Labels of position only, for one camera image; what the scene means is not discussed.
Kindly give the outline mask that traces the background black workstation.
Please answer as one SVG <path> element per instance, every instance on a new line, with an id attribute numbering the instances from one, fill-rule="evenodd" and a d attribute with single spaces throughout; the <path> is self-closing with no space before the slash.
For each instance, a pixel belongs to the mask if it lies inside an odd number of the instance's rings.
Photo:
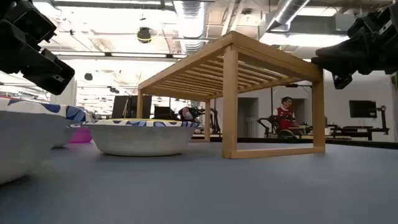
<path id="1" fill-rule="evenodd" d="M 382 127 L 375 128 L 373 126 L 344 126 L 340 127 L 332 125 L 330 134 L 336 138 L 337 136 L 348 136 L 350 138 L 366 138 L 368 141 L 373 140 L 373 133 L 389 134 L 389 128 L 386 123 L 386 107 L 383 105 L 376 108 L 377 112 L 381 112 Z"/>

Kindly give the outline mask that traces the blue patterned paper bowl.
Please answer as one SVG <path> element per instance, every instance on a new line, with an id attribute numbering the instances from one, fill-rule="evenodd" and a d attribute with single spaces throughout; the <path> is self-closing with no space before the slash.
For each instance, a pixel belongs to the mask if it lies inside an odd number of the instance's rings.
<path id="1" fill-rule="evenodd" d="M 82 126 L 81 124 L 68 125 L 64 129 L 63 134 L 61 135 L 61 137 L 59 138 L 57 143 L 53 145 L 53 148 L 65 147 L 67 144 L 78 144 L 78 143 L 69 143 L 68 141 L 72 136 L 72 128 L 80 128 L 80 127 L 84 127 L 84 126 Z"/>
<path id="2" fill-rule="evenodd" d="M 0 97 L 0 185 L 37 167 L 68 125 L 87 121 L 75 106 Z"/>
<path id="3" fill-rule="evenodd" d="M 161 119 L 101 119 L 84 122 L 96 147 L 114 156 L 171 156 L 182 153 L 202 125 Z"/>

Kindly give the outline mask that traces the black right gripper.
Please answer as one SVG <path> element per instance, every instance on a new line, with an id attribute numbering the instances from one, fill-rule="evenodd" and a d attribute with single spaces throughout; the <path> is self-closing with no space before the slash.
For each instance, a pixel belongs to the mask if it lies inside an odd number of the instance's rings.
<path id="1" fill-rule="evenodd" d="M 369 75 L 384 71 L 398 72 L 398 32 L 376 34 L 359 30 L 339 44 L 317 49 L 311 62 L 332 73 L 333 84 L 342 90 L 353 81 L 353 73 Z"/>

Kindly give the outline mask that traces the white column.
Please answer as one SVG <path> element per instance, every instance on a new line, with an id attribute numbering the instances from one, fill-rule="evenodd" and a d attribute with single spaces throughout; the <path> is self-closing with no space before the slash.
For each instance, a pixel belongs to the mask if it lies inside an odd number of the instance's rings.
<path id="1" fill-rule="evenodd" d="M 50 103 L 59 105 L 76 105 L 76 95 L 77 95 L 77 81 L 75 77 L 71 79 L 69 84 L 66 86 L 62 94 L 60 95 L 50 95 Z"/>

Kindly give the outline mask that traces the black yellow ceiling dome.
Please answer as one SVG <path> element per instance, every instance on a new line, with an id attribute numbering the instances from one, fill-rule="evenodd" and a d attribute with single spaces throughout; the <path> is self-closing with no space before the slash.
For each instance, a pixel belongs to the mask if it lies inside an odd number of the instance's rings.
<path id="1" fill-rule="evenodd" d="M 140 27 L 137 32 L 137 40 L 142 44 L 149 44 L 152 41 L 149 27 Z"/>

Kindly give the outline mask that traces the black wall monitor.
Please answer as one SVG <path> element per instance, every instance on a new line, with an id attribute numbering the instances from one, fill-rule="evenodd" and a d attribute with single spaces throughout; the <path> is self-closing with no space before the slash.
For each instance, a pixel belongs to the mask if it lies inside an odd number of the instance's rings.
<path id="1" fill-rule="evenodd" d="M 351 118 L 377 118 L 376 102 L 349 100 L 349 114 Z"/>

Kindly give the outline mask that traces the purple plastic bowl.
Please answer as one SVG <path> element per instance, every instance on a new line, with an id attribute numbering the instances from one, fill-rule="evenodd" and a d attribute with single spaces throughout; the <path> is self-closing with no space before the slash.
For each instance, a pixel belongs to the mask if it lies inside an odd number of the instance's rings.
<path id="1" fill-rule="evenodd" d="M 90 143 L 92 136 L 90 130 L 86 127 L 72 128 L 72 136 L 69 143 Z"/>

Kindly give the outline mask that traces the silver ribbed ceiling duct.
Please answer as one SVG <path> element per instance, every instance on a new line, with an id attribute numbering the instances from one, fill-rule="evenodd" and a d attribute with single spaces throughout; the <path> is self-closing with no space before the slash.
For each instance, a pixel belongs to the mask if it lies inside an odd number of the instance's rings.
<path id="1" fill-rule="evenodd" d="M 277 8 L 266 14 L 266 32 L 287 32 L 291 22 L 311 0 L 280 0 Z"/>
<path id="2" fill-rule="evenodd" d="M 206 3 L 201 1 L 173 1 L 177 13 L 178 34 L 182 52 L 192 54 L 205 43 L 200 39 L 205 33 Z"/>

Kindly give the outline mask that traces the ceiling light strip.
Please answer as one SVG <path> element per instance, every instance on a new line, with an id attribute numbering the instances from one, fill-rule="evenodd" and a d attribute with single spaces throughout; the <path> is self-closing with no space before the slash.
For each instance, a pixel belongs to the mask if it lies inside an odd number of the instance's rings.
<path id="1" fill-rule="evenodd" d="M 184 54 L 151 54 L 151 53 L 117 53 L 117 52 L 78 52 L 78 51 L 54 51 L 54 55 L 72 57 L 136 57 L 136 58 L 171 58 L 181 59 L 187 57 Z"/>

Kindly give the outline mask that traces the wooden slatted shelf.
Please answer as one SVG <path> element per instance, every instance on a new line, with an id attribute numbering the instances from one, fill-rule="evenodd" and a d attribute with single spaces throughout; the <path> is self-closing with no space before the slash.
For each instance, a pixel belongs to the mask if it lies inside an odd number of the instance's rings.
<path id="1" fill-rule="evenodd" d="M 238 95 L 275 86 L 312 83 L 313 146 L 286 149 L 244 149 L 238 143 Z M 222 155 L 228 159 L 290 156 L 325 152 L 323 70 L 310 62 L 236 31 L 230 31 L 138 87 L 137 117 L 144 95 L 169 96 L 205 103 L 223 100 Z"/>

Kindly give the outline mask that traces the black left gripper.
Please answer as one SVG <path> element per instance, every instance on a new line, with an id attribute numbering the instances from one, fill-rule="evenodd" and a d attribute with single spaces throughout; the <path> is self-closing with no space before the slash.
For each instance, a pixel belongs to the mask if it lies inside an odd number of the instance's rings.
<path id="1" fill-rule="evenodd" d="M 0 70 L 19 72 L 38 87 L 60 95 L 75 75 L 75 70 L 10 20 L 12 8 L 32 0 L 0 0 Z"/>

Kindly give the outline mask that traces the person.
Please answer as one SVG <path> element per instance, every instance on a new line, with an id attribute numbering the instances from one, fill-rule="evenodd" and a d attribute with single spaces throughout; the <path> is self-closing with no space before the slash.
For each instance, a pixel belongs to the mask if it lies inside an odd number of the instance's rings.
<path id="1" fill-rule="evenodd" d="M 178 111 L 178 115 L 182 121 L 192 121 L 196 123 L 201 123 L 199 120 L 199 115 L 201 112 L 197 108 L 183 107 Z"/>
<path id="2" fill-rule="evenodd" d="M 279 129 L 299 127 L 292 107 L 292 98 L 289 96 L 283 97 L 281 106 L 274 110 L 273 115 L 277 118 Z"/>

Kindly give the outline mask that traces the grey rectangular ceiling duct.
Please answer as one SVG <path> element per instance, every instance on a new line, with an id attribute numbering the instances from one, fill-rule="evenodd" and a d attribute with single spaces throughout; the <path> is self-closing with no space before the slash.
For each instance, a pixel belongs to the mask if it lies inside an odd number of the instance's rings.
<path id="1" fill-rule="evenodd" d="M 355 21 L 354 15 L 335 14 L 334 16 L 296 16 L 290 23 L 293 34 L 346 34 Z"/>

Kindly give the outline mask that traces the dark desk monitor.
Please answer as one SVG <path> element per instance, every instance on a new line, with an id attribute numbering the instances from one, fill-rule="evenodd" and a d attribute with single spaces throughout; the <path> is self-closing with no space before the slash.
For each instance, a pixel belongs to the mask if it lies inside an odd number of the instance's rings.
<path id="1" fill-rule="evenodd" d="M 116 118 L 137 118 L 137 95 L 115 96 L 113 112 L 111 117 Z M 150 118 L 150 109 L 152 105 L 152 96 L 143 96 L 142 117 Z"/>

